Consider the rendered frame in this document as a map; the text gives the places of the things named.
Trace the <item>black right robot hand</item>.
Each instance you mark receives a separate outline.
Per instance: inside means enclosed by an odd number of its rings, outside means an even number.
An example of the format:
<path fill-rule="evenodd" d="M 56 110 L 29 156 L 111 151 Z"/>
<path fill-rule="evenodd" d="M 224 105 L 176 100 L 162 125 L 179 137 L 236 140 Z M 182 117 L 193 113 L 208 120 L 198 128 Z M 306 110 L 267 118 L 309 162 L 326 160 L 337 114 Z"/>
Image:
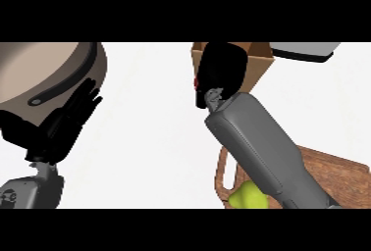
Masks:
<path fill-rule="evenodd" d="M 207 43 L 195 76 L 195 106 L 199 109 L 207 108 L 204 95 L 210 89 L 222 88 L 223 100 L 238 92 L 244 83 L 247 63 L 248 54 L 239 46 L 227 42 Z"/>

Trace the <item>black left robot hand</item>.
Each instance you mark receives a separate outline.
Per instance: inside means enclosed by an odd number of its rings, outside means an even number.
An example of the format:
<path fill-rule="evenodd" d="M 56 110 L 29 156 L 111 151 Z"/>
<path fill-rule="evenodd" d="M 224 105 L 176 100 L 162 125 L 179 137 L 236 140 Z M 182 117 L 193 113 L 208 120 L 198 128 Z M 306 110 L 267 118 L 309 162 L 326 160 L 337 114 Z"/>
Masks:
<path fill-rule="evenodd" d="M 83 125 L 103 100 L 99 92 L 96 82 L 87 78 L 63 106 L 50 112 L 40 125 L 0 110 L 3 139 L 28 150 L 26 161 L 53 165 L 65 159 Z"/>

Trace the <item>brown cardboard box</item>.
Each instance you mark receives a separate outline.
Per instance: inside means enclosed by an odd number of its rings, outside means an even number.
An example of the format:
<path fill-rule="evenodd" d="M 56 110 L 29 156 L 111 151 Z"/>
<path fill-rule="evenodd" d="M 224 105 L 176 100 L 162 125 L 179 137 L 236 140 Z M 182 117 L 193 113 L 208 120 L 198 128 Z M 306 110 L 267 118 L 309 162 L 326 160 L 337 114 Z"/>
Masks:
<path fill-rule="evenodd" d="M 272 50 L 267 42 L 235 42 L 235 45 L 239 46 L 248 54 L 247 72 L 239 91 L 250 92 L 273 62 Z M 205 42 L 192 43 L 190 57 L 195 72 L 198 72 L 204 47 Z"/>

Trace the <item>brown wooden cutting board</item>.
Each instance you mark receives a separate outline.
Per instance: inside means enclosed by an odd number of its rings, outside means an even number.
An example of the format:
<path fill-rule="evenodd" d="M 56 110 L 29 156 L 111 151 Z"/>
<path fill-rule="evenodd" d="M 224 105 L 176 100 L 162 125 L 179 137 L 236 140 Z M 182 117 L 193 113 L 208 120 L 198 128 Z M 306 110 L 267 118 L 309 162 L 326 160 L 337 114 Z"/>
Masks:
<path fill-rule="evenodd" d="M 371 172 L 368 166 L 303 146 L 298 149 L 306 169 L 338 205 L 344 209 L 371 209 Z M 238 190 L 244 181 L 250 180 L 241 166 L 236 166 L 233 187 L 230 189 L 224 187 L 224 167 L 226 160 L 230 157 L 227 149 L 222 148 L 214 190 L 226 209 L 232 209 L 229 196 Z"/>

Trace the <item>grey flat appliance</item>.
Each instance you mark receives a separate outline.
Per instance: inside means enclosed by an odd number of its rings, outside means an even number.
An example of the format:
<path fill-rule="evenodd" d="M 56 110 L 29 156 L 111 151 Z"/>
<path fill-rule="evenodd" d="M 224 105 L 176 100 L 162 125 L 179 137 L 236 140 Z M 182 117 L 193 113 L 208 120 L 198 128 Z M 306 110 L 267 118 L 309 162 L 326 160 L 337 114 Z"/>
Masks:
<path fill-rule="evenodd" d="M 338 42 L 270 42 L 272 55 L 304 62 L 324 63 L 334 55 Z"/>

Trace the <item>yellow-green fruit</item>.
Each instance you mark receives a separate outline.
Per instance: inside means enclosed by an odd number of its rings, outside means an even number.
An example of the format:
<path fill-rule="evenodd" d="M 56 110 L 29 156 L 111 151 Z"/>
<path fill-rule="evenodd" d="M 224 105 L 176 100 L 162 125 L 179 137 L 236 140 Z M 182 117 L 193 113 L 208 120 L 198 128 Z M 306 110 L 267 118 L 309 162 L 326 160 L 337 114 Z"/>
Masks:
<path fill-rule="evenodd" d="M 266 209 L 267 196 L 251 180 L 247 180 L 227 199 L 229 205 L 236 209 Z"/>

